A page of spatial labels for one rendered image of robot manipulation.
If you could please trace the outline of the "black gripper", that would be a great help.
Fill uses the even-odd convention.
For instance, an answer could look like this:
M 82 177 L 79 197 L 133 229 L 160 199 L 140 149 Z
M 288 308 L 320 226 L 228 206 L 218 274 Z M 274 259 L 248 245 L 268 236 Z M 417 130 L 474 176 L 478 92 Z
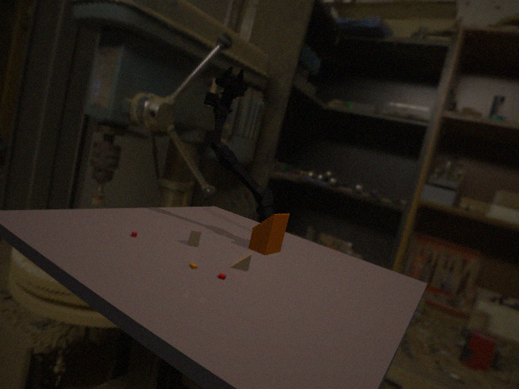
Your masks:
M 230 66 L 228 68 L 228 70 L 223 75 L 221 75 L 220 78 L 216 78 L 216 84 L 224 88 L 223 92 L 221 92 L 221 97 L 225 98 L 226 100 L 233 100 L 233 99 L 229 99 L 229 95 L 228 95 L 229 89 L 232 89 L 232 90 L 240 89 L 240 90 L 244 90 L 244 91 L 247 90 L 247 86 L 243 81 L 243 69 L 240 70 L 237 77 L 235 78 L 235 81 L 237 81 L 237 82 L 230 83 L 229 77 L 231 76 L 232 69 L 233 69 L 233 67 Z

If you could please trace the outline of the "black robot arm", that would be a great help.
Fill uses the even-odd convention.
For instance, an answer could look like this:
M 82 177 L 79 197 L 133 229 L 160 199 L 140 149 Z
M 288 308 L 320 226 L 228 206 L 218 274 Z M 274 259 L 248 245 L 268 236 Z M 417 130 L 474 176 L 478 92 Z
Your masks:
M 228 95 L 229 99 L 235 100 L 236 97 L 244 96 L 244 90 L 229 89 Z M 226 100 L 223 97 L 221 97 L 219 101 L 219 97 L 217 94 L 208 91 L 204 103 L 206 105 L 212 106 L 213 112 L 215 114 L 215 128 L 211 142 L 212 150 L 215 152 L 215 155 L 219 160 L 219 163 L 224 168 L 232 171 L 254 195 L 255 201 L 258 203 L 256 212 L 260 214 L 263 221 L 266 220 L 270 216 L 276 214 L 272 207 L 272 191 L 270 191 L 270 189 L 267 186 L 260 186 L 251 177 L 251 175 L 238 163 L 238 159 L 235 156 L 234 152 L 230 150 L 227 147 L 227 145 L 221 142 L 221 133 L 226 116 L 227 114 L 233 112 L 233 110 L 230 109 L 232 101 Z

